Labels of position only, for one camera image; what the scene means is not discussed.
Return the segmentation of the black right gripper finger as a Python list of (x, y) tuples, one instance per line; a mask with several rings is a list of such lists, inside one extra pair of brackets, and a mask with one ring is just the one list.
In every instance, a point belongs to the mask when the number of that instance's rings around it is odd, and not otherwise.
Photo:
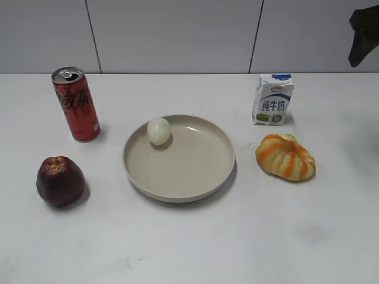
[(378, 46), (378, 8), (356, 9), (349, 23), (354, 39), (348, 60), (357, 67)]

